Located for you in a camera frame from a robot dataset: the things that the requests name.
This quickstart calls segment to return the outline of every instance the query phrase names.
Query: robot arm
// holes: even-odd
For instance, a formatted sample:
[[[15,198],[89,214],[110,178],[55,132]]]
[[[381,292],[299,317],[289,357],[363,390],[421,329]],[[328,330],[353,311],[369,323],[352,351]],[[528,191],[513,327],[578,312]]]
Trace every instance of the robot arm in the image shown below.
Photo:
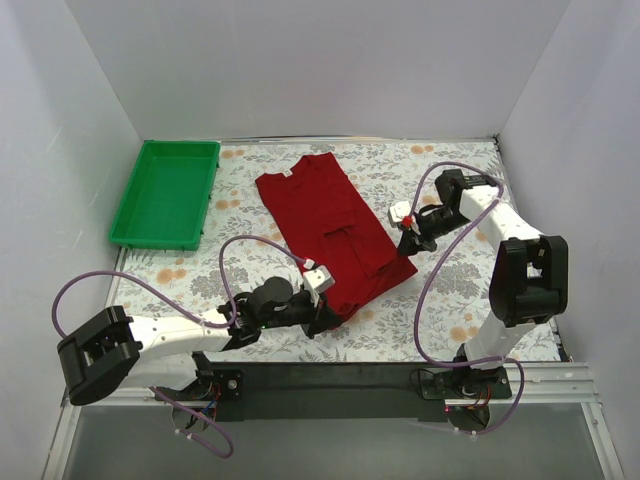
[[[411,212],[409,202],[389,209],[389,220],[403,234],[398,253],[434,251],[435,240],[477,219],[498,188],[491,177],[464,176],[446,170],[436,179],[442,205]],[[498,204],[478,224],[497,252],[489,287],[491,312],[478,334],[462,345],[456,360],[506,357],[523,335],[567,307],[568,247],[559,236],[545,236],[526,223],[509,205]],[[502,362],[471,368],[495,370]]]
[[[211,375],[208,360],[197,352],[250,345],[266,328],[301,325],[309,338],[336,328],[342,320],[324,294],[333,283],[323,266],[304,272],[303,287],[295,294],[287,280],[271,277],[253,292],[234,297],[238,313],[226,329],[181,316],[127,316],[121,306],[108,307],[58,344],[70,401],[86,405],[124,387],[160,386],[188,393]],[[200,318],[223,325],[232,318],[231,303]]]

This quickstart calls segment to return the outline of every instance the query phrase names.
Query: green tray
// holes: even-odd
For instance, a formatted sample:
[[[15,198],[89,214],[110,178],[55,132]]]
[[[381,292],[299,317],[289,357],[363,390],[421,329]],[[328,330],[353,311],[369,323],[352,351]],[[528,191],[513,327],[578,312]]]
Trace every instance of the green tray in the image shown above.
[[[197,250],[220,144],[146,141],[109,240],[128,248]]]

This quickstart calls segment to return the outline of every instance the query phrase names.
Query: red garment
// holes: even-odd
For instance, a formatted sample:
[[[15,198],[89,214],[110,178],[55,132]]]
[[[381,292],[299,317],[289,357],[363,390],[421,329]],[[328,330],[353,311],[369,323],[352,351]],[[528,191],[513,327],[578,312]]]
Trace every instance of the red garment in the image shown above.
[[[417,272],[332,153],[305,155],[291,172],[261,175],[260,197],[291,251],[329,269],[327,300],[343,320]]]

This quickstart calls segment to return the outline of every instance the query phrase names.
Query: white wall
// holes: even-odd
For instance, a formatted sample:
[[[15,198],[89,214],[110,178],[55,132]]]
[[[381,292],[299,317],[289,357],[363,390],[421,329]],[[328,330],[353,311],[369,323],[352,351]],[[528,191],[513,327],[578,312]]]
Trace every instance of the white wall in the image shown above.
[[[627,478],[640,478],[640,2],[574,0],[502,134],[521,211],[569,242],[559,318],[587,360]]]
[[[62,0],[0,0],[0,478],[40,478],[64,381],[51,301],[111,268],[107,228],[140,139]],[[67,331],[106,281],[64,301]]]
[[[142,138],[498,133],[568,0],[67,0]]]

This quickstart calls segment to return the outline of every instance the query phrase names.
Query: table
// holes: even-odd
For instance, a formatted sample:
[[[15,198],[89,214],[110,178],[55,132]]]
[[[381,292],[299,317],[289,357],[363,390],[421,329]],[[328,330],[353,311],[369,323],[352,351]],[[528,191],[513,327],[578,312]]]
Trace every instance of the table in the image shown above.
[[[387,208],[413,198],[418,180],[432,163],[452,160],[481,168],[507,183],[493,142],[224,143],[204,235],[197,252],[128,250],[121,269],[136,275],[181,305],[198,313],[226,302],[218,270],[222,243],[234,235],[260,235],[285,245],[273,218],[262,204],[255,179],[279,173],[306,154],[333,152],[364,201],[395,243],[400,232],[386,219]],[[422,204],[436,203],[433,180],[425,182]],[[506,201],[511,202],[509,189]],[[306,338],[300,327],[266,330],[259,342],[240,350],[207,353],[212,361],[233,362],[409,362],[421,360],[413,343],[413,317],[418,295],[439,255],[453,239],[438,240],[436,253],[412,257],[419,272],[365,306],[342,327]],[[436,277],[422,312],[420,339],[431,356],[451,360],[461,343],[472,338],[489,312],[487,299],[495,254],[476,231],[454,251]],[[300,273],[282,253],[263,243],[243,240],[225,252],[225,270],[234,292],[252,290],[272,275],[300,283]],[[175,312],[151,294],[119,281],[115,303],[131,315],[163,316]],[[557,345],[549,325],[524,337],[512,352],[524,361],[557,361]]]

